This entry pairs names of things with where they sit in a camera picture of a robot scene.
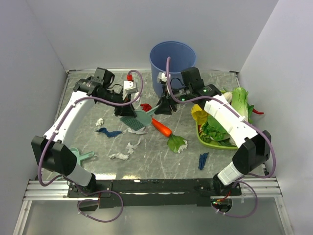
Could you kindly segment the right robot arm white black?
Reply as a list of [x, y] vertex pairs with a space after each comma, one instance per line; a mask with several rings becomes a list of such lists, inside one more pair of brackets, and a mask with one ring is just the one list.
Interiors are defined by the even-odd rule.
[[173, 90], [169, 72], [160, 72], [157, 82], [162, 85], [162, 96], [156, 114], [171, 115], [177, 104], [193, 102], [209, 114], [226, 131], [237, 146], [232, 161], [214, 176], [214, 191], [225, 195], [234, 182], [251, 174], [269, 158], [275, 158], [268, 131], [260, 131], [235, 109], [235, 99], [228, 102], [222, 92], [213, 84], [205, 85], [198, 68], [191, 67], [181, 72], [183, 87]]

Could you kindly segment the teal hand brush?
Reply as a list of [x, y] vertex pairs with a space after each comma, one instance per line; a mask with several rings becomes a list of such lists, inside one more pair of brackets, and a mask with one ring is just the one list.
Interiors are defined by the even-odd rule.
[[133, 129], [134, 131], [138, 131], [139, 129], [152, 123], [151, 115], [154, 114], [157, 108], [158, 105], [147, 112], [143, 110], [135, 110], [136, 117], [125, 116], [121, 117], [120, 120], [129, 128]]

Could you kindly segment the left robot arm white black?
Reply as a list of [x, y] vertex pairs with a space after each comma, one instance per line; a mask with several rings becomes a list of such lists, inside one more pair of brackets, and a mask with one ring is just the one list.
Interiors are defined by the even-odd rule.
[[31, 146], [38, 165], [37, 176], [41, 186], [47, 187], [51, 184], [42, 180], [44, 168], [58, 173], [53, 180], [63, 177], [74, 183], [86, 197], [96, 193], [95, 175], [77, 163], [77, 158], [68, 145], [85, 115], [97, 102], [114, 107], [115, 116], [136, 116], [133, 103], [140, 98], [143, 88], [126, 80], [122, 91], [117, 93], [112, 89], [114, 79], [115, 75], [103, 68], [97, 68], [93, 76], [80, 79], [55, 123], [42, 136], [33, 138]]

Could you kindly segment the teal dustpan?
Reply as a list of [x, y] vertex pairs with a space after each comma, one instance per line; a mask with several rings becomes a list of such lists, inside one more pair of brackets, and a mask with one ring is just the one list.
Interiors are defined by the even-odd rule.
[[77, 164], [82, 166], [84, 160], [88, 160], [94, 157], [95, 153], [93, 151], [87, 153], [80, 153], [79, 150], [75, 147], [70, 148], [70, 151], [76, 156]]

